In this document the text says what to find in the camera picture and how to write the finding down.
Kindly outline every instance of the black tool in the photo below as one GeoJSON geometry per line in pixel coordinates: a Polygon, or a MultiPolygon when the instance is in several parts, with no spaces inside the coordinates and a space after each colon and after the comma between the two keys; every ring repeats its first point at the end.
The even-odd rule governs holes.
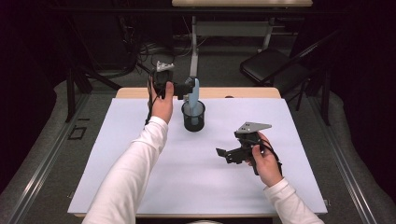
{"type": "MultiPolygon", "coordinates": [[[[174,66],[172,63],[167,64],[157,62],[157,68],[151,74],[154,90],[157,92],[158,96],[161,96],[162,99],[165,98],[166,82],[172,82],[173,71],[170,69],[173,67],[174,66]]],[[[186,83],[177,84],[176,82],[173,82],[173,84],[175,90],[174,95],[177,96],[178,100],[182,100],[184,95],[192,93],[192,89],[195,87],[195,80],[190,78],[189,81],[186,81],[186,83]]]]}
{"type": "Polygon", "coordinates": [[[249,160],[251,162],[251,165],[253,166],[254,174],[258,175],[259,173],[257,172],[256,161],[253,158],[251,150],[254,146],[260,145],[260,151],[262,153],[265,149],[268,149],[274,154],[277,161],[277,166],[279,168],[279,172],[282,174],[282,163],[279,161],[279,157],[274,152],[270,143],[262,140],[257,133],[257,131],[259,130],[271,127],[272,126],[270,124],[246,122],[236,132],[234,132],[235,137],[238,139],[239,143],[241,143],[241,147],[229,151],[221,148],[216,148],[216,151],[218,152],[219,156],[225,158],[227,163],[235,162],[236,164],[240,164],[242,163],[242,161],[249,160]]]}

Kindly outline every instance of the white table surface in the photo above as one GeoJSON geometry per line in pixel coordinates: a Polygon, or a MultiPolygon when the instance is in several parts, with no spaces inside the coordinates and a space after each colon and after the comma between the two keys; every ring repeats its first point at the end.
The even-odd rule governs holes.
{"type": "MultiPolygon", "coordinates": [[[[174,101],[168,141],[155,165],[138,217],[275,217],[264,184],[247,164],[228,164],[216,147],[240,147],[233,135],[246,121],[269,123],[262,131],[281,159],[283,175],[317,214],[327,213],[318,184],[283,99],[201,99],[205,127],[183,126],[182,101],[174,101]]],[[[68,209],[84,216],[111,165],[143,129],[147,99],[113,99],[85,172],[68,209]]]]}

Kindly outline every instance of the hand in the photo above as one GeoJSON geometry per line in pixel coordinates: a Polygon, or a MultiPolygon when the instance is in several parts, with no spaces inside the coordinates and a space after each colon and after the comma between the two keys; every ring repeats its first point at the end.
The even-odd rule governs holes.
{"type": "Polygon", "coordinates": [[[169,123],[173,113],[173,94],[174,85],[169,81],[166,82],[164,99],[161,99],[161,96],[157,97],[157,92],[155,92],[154,88],[151,88],[153,101],[151,116],[156,116],[163,119],[166,123],[169,123]]]}
{"type": "MultiPolygon", "coordinates": [[[[260,132],[258,132],[258,134],[261,139],[268,141],[264,134],[260,132]]],[[[268,186],[268,188],[271,188],[283,179],[279,172],[279,168],[277,167],[275,156],[270,150],[266,149],[264,150],[264,153],[261,153],[260,146],[256,145],[252,149],[252,154],[256,161],[257,172],[262,179],[262,183],[268,186]]]]}

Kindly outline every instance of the person's arm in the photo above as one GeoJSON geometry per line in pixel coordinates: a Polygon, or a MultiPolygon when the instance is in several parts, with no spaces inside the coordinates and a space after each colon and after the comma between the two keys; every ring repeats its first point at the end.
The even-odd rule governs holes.
{"type": "Polygon", "coordinates": [[[305,205],[296,194],[294,187],[292,187],[285,178],[271,188],[266,188],[264,194],[276,209],[283,224],[323,223],[323,221],[305,205]]]}
{"type": "MultiPolygon", "coordinates": [[[[268,142],[268,139],[259,133],[261,139],[268,142]]],[[[264,190],[265,196],[279,214],[284,224],[314,224],[323,223],[296,194],[296,190],[283,178],[277,167],[275,156],[270,150],[260,152],[260,146],[253,147],[252,154],[256,162],[257,171],[262,183],[267,188],[264,190]]]]}
{"type": "MultiPolygon", "coordinates": [[[[165,98],[153,99],[148,124],[111,167],[83,223],[135,223],[149,174],[166,143],[173,93],[173,84],[168,82],[165,98]]],[[[156,96],[155,90],[151,90],[151,94],[156,96]]]]}

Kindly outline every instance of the black chair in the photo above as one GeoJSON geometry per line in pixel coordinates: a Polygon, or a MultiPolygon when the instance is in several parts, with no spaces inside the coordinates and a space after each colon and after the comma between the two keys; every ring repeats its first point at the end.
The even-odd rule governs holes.
{"type": "Polygon", "coordinates": [[[282,97],[288,92],[301,85],[300,91],[293,95],[287,102],[299,96],[296,110],[299,110],[302,96],[305,90],[305,83],[319,72],[329,68],[330,51],[321,57],[320,63],[309,64],[308,59],[312,59],[314,52],[330,46],[339,31],[334,31],[330,35],[322,38],[315,44],[304,49],[294,57],[290,58],[277,49],[265,49],[253,57],[241,62],[240,72],[257,83],[257,86],[276,87],[282,97]]]}

